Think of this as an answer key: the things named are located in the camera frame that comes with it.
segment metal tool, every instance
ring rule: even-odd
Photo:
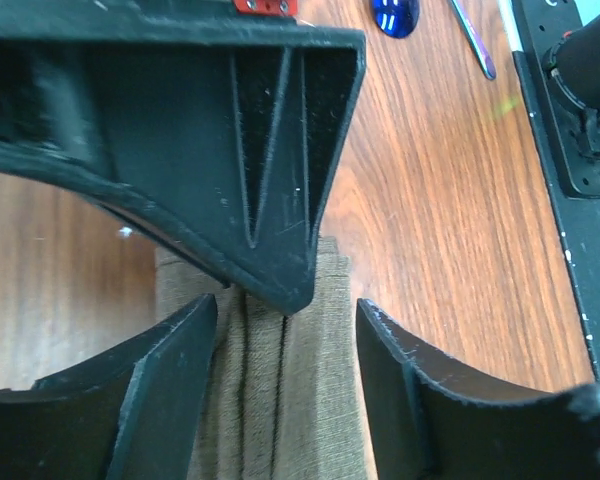
[[[495,80],[496,66],[491,59],[491,55],[489,55],[489,52],[487,51],[487,47],[484,46],[480,35],[478,35],[476,29],[473,28],[473,24],[469,20],[467,11],[462,7],[462,5],[460,5],[460,3],[458,3],[458,0],[449,0],[449,2],[451,3],[453,10],[456,12],[458,19],[460,20],[462,29],[469,40],[469,44],[473,49],[473,53],[476,54],[482,71],[489,80]]]

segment black plastic part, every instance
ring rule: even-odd
[[[0,390],[0,480],[183,480],[213,353],[211,296],[29,391]]]
[[[380,480],[600,479],[600,385],[544,394],[475,370],[359,300]]]
[[[543,22],[545,32],[556,32],[569,28],[568,23],[574,20],[577,12],[572,9],[571,2],[558,2],[556,7],[550,7],[534,0],[514,0],[513,6],[525,50],[524,53],[513,53],[514,62],[565,250],[593,371],[600,381],[600,199],[571,198],[562,188],[560,162],[563,153],[559,132],[552,109],[548,107],[549,91],[533,43],[536,23]],[[537,13],[536,9],[542,9],[542,12]],[[531,15],[528,21],[526,12]],[[554,27],[553,21],[558,22],[558,26]]]
[[[556,66],[573,95],[600,110],[600,16],[568,37],[556,52]]]
[[[295,313],[364,50],[361,32],[230,2],[1,1],[0,172],[83,195]]]

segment wood grain surface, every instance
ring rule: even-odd
[[[446,352],[535,388],[590,381],[497,1],[461,2],[493,56],[494,82],[448,0],[421,0],[404,40],[379,31],[365,0],[303,2],[307,21],[367,34],[323,232],[353,258],[354,295]]]
[[[486,372],[555,390],[591,380],[496,0],[464,0],[498,79],[447,0],[393,40],[366,0],[302,0],[361,28],[368,70],[323,224],[356,296]],[[505,113],[506,105],[519,105]],[[0,175],[0,388],[26,388],[153,324],[153,245],[73,195]]]

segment brown fabric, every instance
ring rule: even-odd
[[[218,337],[190,480],[363,480],[349,262],[322,239],[314,300],[284,318],[158,249],[157,316],[216,295]]]

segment black mount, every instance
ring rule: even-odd
[[[512,6],[514,61],[600,381],[600,17],[581,29],[571,0]]]

